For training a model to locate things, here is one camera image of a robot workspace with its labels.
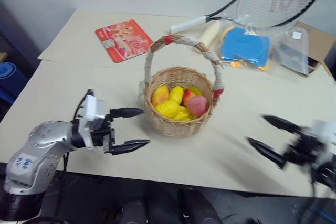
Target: yellow fruit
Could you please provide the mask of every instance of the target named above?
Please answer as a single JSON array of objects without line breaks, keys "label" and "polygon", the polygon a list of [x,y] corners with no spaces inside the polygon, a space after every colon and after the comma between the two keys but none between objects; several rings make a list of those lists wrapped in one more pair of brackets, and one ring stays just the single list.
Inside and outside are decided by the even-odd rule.
[{"label": "yellow fruit", "polygon": [[187,89],[194,91],[194,93],[197,95],[203,95],[201,90],[196,86],[189,86]]},{"label": "yellow fruit", "polygon": [[182,122],[189,122],[189,121],[190,121],[190,118],[185,118],[185,119],[182,119],[181,121],[182,121]]},{"label": "yellow fruit", "polygon": [[152,95],[152,104],[154,107],[168,100],[169,90],[167,86],[159,86]]},{"label": "yellow fruit", "polygon": [[198,117],[195,116],[195,115],[191,115],[191,114],[189,114],[189,115],[188,115],[188,118],[189,118],[190,121],[191,121],[191,120],[195,120],[195,119],[197,119]]},{"label": "yellow fruit", "polygon": [[189,110],[186,107],[180,106],[180,111],[172,119],[175,120],[175,121],[182,121],[185,118],[188,118],[189,116],[190,116]]},{"label": "yellow fruit", "polygon": [[180,111],[180,105],[172,100],[167,100],[155,107],[156,110],[167,118],[173,118]]},{"label": "yellow fruit", "polygon": [[169,100],[175,101],[178,104],[181,104],[183,96],[183,88],[181,86],[176,86],[170,91]]},{"label": "yellow fruit", "polygon": [[188,114],[186,113],[181,113],[181,114],[177,114],[176,116],[174,116],[172,119],[175,121],[182,121],[185,118],[188,118]]},{"label": "yellow fruit", "polygon": [[180,106],[180,113],[186,113],[186,114],[190,114],[188,108]]}]

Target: white tabletop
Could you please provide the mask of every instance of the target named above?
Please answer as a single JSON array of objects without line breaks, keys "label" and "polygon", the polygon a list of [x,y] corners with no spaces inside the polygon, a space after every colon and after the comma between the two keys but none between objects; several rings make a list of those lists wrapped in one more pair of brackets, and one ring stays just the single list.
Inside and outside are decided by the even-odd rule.
[{"label": "white tabletop", "polygon": [[[226,89],[204,129],[180,139],[156,132],[145,115],[113,123],[117,143],[150,138],[152,142],[129,154],[112,156],[101,148],[80,149],[70,155],[70,172],[146,179],[258,193],[309,196],[308,175],[295,165],[284,171],[247,143],[250,136],[281,152],[293,135],[260,117],[271,114],[300,125],[314,119],[335,119],[336,89],[323,67],[308,78],[279,68],[281,75],[226,68]],[[108,108],[136,106],[142,70],[43,61],[0,123],[0,162],[27,140],[29,132],[48,120],[69,121],[88,88]],[[321,196],[326,189],[318,185]]]},{"label": "white tabletop", "polygon": [[[188,20],[181,17],[76,10],[54,41],[38,58],[95,66],[143,69],[145,54],[114,63],[95,34],[98,28],[129,19],[134,19],[153,41],[168,35],[171,25]],[[204,26],[200,26],[182,34],[198,37],[203,30]],[[194,53],[188,46],[170,45],[158,52],[157,56],[158,58],[154,59],[153,71],[171,66],[187,66],[197,68],[202,73],[213,73],[212,66],[206,64],[204,58]]]}]

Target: red fruit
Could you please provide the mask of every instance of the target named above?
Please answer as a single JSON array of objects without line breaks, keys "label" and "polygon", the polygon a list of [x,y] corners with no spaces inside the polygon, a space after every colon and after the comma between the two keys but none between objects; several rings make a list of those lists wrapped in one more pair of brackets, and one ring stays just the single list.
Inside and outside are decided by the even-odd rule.
[{"label": "red fruit", "polygon": [[194,91],[189,90],[189,89],[185,89],[184,93],[183,93],[183,97],[182,97],[182,105],[187,107],[187,103],[189,101],[190,98],[195,97],[196,94]]},{"label": "red fruit", "polygon": [[188,100],[186,107],[190,114],[200,117],[208,110],[208,100],[202,95],[197,95]]}]

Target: blue mat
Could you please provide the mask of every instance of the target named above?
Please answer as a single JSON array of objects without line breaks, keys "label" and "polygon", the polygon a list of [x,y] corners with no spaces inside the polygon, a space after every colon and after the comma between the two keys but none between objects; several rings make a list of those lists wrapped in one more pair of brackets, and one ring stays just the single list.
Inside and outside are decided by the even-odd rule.
[{"label": "blue mat", "polygon": [[15,100],[27,82],[28,79],[13,63],[0,63],[0,88],[3,90],[0,92],[0,97],[2,99],[6,100],[3,95],[7,94],[7,98],[9,96]]}]

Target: basket handle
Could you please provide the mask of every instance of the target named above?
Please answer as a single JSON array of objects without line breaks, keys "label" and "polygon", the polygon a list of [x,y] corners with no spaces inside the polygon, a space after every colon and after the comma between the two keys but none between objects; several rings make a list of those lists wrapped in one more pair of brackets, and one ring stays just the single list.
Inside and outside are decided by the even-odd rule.
[{"label": "basket handle", "polygon": [[156,51],[159,51],[161,48],[163,48],[165,45],[168,45],[170,43],[176,43],[176,44],[184,44],[188,46],[193,46],[196,49],[198,49],[204,56],[205,59],[209,60],[215,70],[215,82],[214,82],[214,98],[218,99],[219,96],[224,91],[224,84],[222,82],[222,65],[220,61],[218,60],[218,57],[214,52],[209,51],[209,49],[200,41],[191,38],[191,37],[185,37],[182,35],[168,35],[163,36],[161,39],[154,42],[150,49],[147,52],[146,57],[146,63],[145,63],[145,79],[143,83],[140,83],[140,89],[142,92],[144,91],[144,84],[148,85],[152,81],[151,76],[151,67],[152,67],[152,61],[153,56]]}]

